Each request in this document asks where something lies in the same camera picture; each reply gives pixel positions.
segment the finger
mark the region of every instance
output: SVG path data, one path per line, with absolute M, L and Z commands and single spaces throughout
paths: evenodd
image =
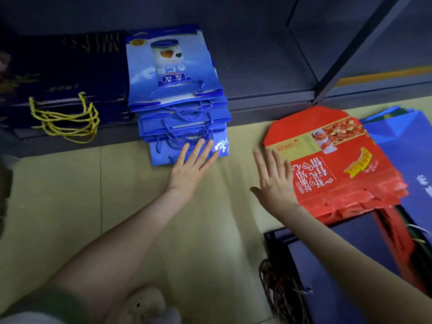
M 266 163 L 267 163 L 267 170 L 269 171 L 269 176 L 276 177 L 277 176 L 276 160 L 274 160 L 272 151 L 268 147 L 265 147 L 265 154 L 266 154 Z
M 201 154 L 198 157 L 197 161 L 195 162 L 194 166 L 197 166 L 198 168 L 200 168 L 206 162 L 206 159 L 209 156 L 210 151 L 212 150 L 213 144 L 214 144 L 213 140 L 210 140 L 207 142 L 207 145 L 206 145 L 204 151 L 201 152 Z
M 277 169 L 277 174 L 280 178 L 284 178 L 285 177 L 285 166 L 284 166 L 284 162 L 280 159 L 279 153 L 277 152 L 276 149 L 273 149 L 273 158 L 274 161 L 276 162 L 276 169 Z
M 185 163 L 185 165 L 192 167 L 193 164 L 196 162 L 198 154 L 200 153 L 200 150 L 202 148 L 202 146 L 204 145 L 205 140 L 204 139 L 200 139 L 195 148 L 193 149 L 192 153 L 189 155 L 189 158 L 187 158 L 187 161 Z
M 175 162 L 176 164 L 174 165 L 174 167 L 181 167 L 183 166 L 183 164 L 185 163 L 185 157 L 186 157 L 186 153 L 189 150 L 189 143 L 185 143 L 183 145 L 183 147 L 181 148 L 180 154 L 178 155 L 177 161 Z
M 258 176 L 260 177 L 261 182 L 262 180 L 266 180 L 269 178 L 269 175 L 267 173 L 267 166 L 260 151 L 257 148 L 254 148 L 253 153 L 255 157 L 256 168 L 258 170 Z
M 261 190 L 257 187 L 251 187 L 249 189 L 253 194 L 255 194 L 258 201 L 261 203 Z
M 219 150 L 216 150 L 212 156 L 210 157 L 209 160 L 207 160 L 207 162 L 200 168 L 200 172 L 202 172 L 203 174 L 208 171 L 213 164 L 216 162 L 216 159 L 219 157 Z
M 294 173 L 293 173 L 293 167 L 289 163 L 288 159 L 285 160 L 285 168 L 286 168 L 285 177 L 290 183 L 292 183 L 294 181 Z

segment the person's left hand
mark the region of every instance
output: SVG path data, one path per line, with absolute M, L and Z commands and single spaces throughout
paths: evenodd
M 219 150 L 217 150 L 206 162 L 206 159 L 213 147 L 213 140 L 210 140 L 201 155 L 198 157 L 204 142 L 204 139 L 200 139 L 197 142 L 197 145 L 189 155 L 186 162 L 185 157 L 189 149 L 189 143 L 186 143 L 183 146 L 166 184 L 165 192 L 175 193 L 184 203 L 187 203 L 194 195 L 204 173 L 213 166 L 219 156 Z

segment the person's right arm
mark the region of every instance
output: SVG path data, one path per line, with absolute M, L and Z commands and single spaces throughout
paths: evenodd
M 299 205 L 289 161 L 283 163 L 267 148 L 266 161 L 256 149 L 254 156 L 261 188 L 251 191 L 312 251 L 371 323 L 432 323 L 428 296 L 354 248 Z

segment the floor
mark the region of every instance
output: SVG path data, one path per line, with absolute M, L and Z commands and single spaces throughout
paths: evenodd
M 364 117 L 400 104 L 426 111 L 432 97 L 350 110 Z M 251 150 L 269 122 L 229 128 L 231 155 L 218 160 L 192 201 L 159 236 L 131 288 L 153 284 L 184 323 L 276 324 L 258 265 L 262 233 L 281 224 L 249 187 Z M 43 283 L 84 245 L 155 198 L 170 168 L 152 168 L 144 142 L 30 157 L 15 165 L 0 241 L 0 311 Z

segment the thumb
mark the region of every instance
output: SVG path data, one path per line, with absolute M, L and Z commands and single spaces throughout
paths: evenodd
M 249 189 L 253 194 L 255 194 L 256 198 L 259 202 L 261 202 L 261 190 L 257 187 L 251 187 Z

